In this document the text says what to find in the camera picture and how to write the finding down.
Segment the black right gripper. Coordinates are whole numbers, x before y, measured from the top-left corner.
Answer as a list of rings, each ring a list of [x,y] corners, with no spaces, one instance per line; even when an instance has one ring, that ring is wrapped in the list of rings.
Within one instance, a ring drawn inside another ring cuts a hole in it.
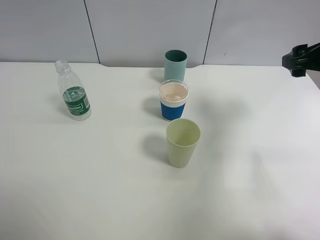
[[[306,70],[319,72],[320,43],[309,47],[307,44],[293,47],[290,53],[282,57],[282,66],[285,68],[293,68],[291,75],[295,78],[305,77]]]

